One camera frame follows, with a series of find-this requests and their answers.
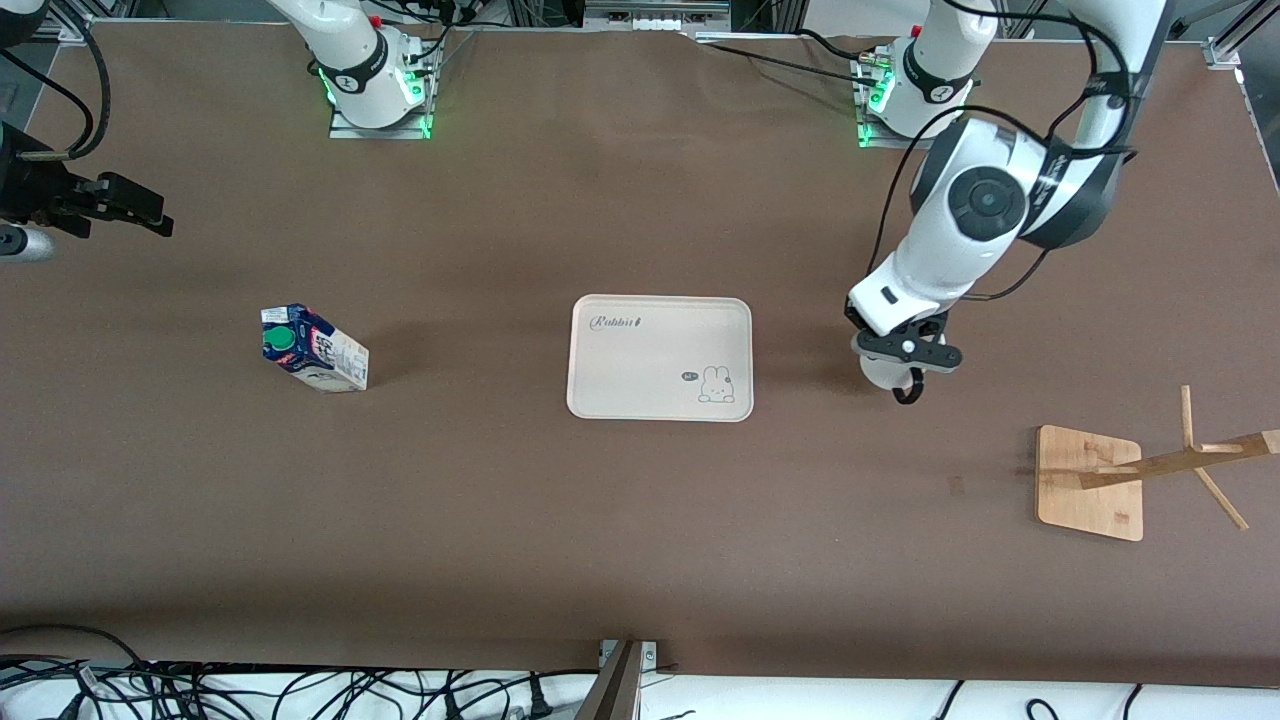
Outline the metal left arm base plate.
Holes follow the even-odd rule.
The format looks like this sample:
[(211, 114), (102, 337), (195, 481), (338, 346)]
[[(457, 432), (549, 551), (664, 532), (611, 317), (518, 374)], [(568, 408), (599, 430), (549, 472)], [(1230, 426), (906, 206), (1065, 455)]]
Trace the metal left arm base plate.
[(852, 101), (858, 123), (858, 142), (863, 147), (904, 149), (911, 137), (943, 110), (963, 102), (972, 88), (972, 78), (940, 81), (932, 76), (918, 85), (910, 76), (901, 77), (900, 54), (890, 45), (859, 53), (850, 61), (855, 79)]

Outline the wooden mug stand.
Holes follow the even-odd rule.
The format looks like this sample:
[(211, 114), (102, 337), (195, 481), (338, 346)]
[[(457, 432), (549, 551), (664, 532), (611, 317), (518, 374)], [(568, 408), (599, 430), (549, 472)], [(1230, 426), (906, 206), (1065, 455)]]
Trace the wooden mug stand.
[(1217, 442), (1196, 438), (1192, 392), (1180, 388), (1180, 448), (1144, 456), (1135, 441), (1066, 427), (1036, 432), (1036, 520), (1116, 541), (1144, 537), (1146, 482), (1183, 473), (1196, 475), (1238, 530), (1249, 524), (1210, 475), (1228, 462), (1280, 456), (1280, 429)]

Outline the blue milk carton green cap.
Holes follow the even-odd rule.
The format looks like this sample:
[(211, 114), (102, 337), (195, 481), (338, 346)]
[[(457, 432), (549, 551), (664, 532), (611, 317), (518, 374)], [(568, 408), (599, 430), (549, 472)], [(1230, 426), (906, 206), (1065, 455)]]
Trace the blue milk carton green cap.
[(321, 393), (369, 387), (369, 350), (303, 304), (260, 311), (262, 356)]

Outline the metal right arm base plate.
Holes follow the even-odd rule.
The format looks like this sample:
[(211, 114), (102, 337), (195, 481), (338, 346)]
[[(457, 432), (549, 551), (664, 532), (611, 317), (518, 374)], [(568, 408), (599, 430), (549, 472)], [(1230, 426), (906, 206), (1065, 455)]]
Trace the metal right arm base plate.
[(320, 67), (333, 138), (429, 140), (439, 92), (442, 46), (390, 27), (375, 31), (360, 64)]

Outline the aluminium frame rail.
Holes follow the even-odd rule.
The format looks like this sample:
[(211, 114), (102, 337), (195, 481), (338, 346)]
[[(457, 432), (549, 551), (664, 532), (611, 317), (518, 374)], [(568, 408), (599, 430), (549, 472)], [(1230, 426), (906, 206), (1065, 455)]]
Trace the aluminium frame rail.
[(86, 45), (84, 29), (100, 17), (97, 0), (47, 0), (40, 26), (24, 42)]
[(1234, 70), (1240, 65), (1240, 50), (1271, 19), (1280, 18), (1280, 0), (1224, 0), (1224, 8), (1240, 8), (1222, 29), (1202, 44), (1211, 70)]

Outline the grey metal box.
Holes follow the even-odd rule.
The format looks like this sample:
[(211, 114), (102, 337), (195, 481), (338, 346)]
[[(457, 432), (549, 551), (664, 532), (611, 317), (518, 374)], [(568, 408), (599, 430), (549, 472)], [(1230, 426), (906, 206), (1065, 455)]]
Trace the grey metal box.
[(582, 0), (593, 31), (731, 32), (730, 0)]

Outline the white cup black handle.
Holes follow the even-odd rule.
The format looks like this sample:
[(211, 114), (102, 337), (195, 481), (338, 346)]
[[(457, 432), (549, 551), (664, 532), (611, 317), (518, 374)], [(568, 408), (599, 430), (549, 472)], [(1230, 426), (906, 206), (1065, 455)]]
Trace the white cup black handle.
[(901, 363), (860, 356), (865, 378), (877, 388), (888, 391), (900, 405), (915, 404), (924, 393), (924, 372)]

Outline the white rabbit print tray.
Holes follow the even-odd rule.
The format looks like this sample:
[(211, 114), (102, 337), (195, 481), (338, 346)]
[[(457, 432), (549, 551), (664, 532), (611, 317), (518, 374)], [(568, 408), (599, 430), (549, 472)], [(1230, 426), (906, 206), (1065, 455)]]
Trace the white rabbit print tray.
[(582, 296), (566, 405), (588, 420), (744, 421), (754, 409), (751, 318), (740, 299)]

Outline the aluminium bracket post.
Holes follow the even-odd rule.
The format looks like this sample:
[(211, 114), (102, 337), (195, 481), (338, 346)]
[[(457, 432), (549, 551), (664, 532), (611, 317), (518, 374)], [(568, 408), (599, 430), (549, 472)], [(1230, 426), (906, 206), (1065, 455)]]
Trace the aluminium bracket post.
[(603, 641), (600, 671), (573, 720), (637, 720), (641, 679), (657, 660), (654, 641)]

